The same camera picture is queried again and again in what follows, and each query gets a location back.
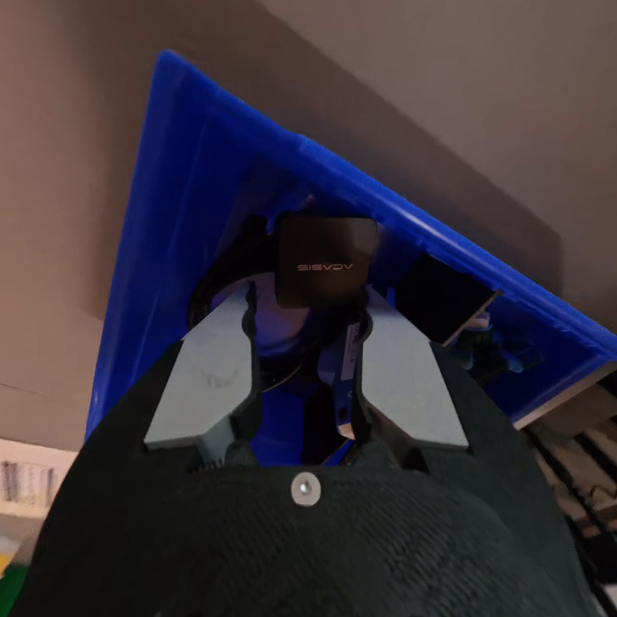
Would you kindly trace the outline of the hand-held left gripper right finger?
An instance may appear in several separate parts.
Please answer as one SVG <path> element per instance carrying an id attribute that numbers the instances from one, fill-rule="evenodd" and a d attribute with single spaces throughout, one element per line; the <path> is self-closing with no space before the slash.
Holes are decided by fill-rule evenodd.
<path id="1" fill-rule="evenodd" d="M 396 465 L 421 449 L 469 448 L 431 342 L 373 286 L 365 287 L 366 330 L 358 344 L 355 435 L 379 441 Z"/>

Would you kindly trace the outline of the blue storage bin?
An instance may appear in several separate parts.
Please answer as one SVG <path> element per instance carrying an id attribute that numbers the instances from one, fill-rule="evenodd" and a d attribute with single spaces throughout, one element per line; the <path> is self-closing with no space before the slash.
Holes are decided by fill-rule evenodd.
<path id="1" fill-rule="evenodd" d="M 317 215 L 366 217 L 379 229 L 368 281 L 389 301 L 431 256 L 498 291 L 494 329 L 544 356 L 485 391 L 512 421 L 616 361 L 616 335 L 343 158 L 291 133 L 220 88 L 177 54 L 159 55 L 94 374 L 86 437 L 188 330 L 197 283 L 251 214 L 274 223 Z"/>

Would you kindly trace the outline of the small black hub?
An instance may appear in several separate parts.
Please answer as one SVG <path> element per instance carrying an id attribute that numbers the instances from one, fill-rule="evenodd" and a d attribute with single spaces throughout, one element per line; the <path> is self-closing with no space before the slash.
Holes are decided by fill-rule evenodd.
<path id="1" fill-rule="evenodd" d="M 285 309 L 323 309 L 358 300 L 378 226 L 363 217 L 294 214 L 277 227 L 275 293 Z"/>

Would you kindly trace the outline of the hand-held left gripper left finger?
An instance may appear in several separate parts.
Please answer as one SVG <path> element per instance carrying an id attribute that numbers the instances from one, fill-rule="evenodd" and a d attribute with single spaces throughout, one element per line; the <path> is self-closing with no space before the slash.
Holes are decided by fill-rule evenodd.
<path id="1" fill-rule="evenodd" d="M 257 291 L 246 282 L 183 338 L 144 445 L 194 447 L 204 465 L 222 463 L 262 422 L 262 377 L 255 343 Z"/>

